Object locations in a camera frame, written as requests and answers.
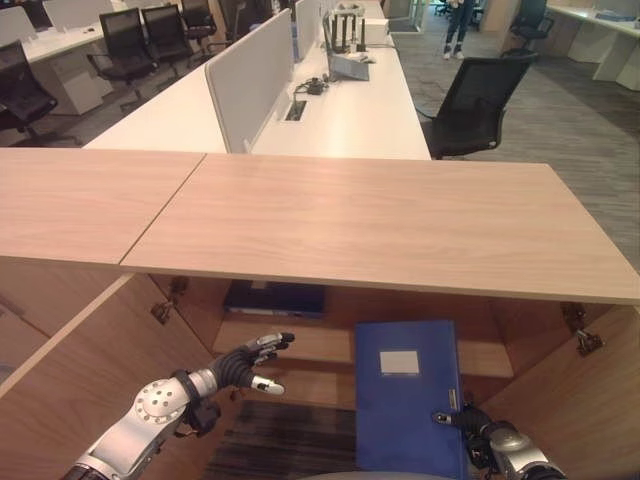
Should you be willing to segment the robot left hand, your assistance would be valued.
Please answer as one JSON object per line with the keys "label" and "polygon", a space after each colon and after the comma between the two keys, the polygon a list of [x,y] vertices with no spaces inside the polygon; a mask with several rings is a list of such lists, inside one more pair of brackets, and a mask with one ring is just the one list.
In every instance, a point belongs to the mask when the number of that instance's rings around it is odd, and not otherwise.
{"label": "robot left hand", "polygon": [[270,333],[217,357],[209,366],[216,379],[217,387],[219,389],[229,386],[250,388],[269,395],[283,395],[285,392],[283,385],[256,374],[254,368],[275,359],[280,350],[286,350],[294,341],[293,333]]}

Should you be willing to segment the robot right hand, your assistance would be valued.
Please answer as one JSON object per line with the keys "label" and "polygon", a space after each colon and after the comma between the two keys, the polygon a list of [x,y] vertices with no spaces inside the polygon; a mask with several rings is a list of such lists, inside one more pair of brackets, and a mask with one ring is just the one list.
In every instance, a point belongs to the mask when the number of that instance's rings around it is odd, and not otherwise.
{"label": "robot right hand", "polygon": [[459,430],[464,440],[489,441],[487,430],[492,420],[483,410],[472,404],[466,404],[459,412],[435,412],[432,420],[439,425]]}

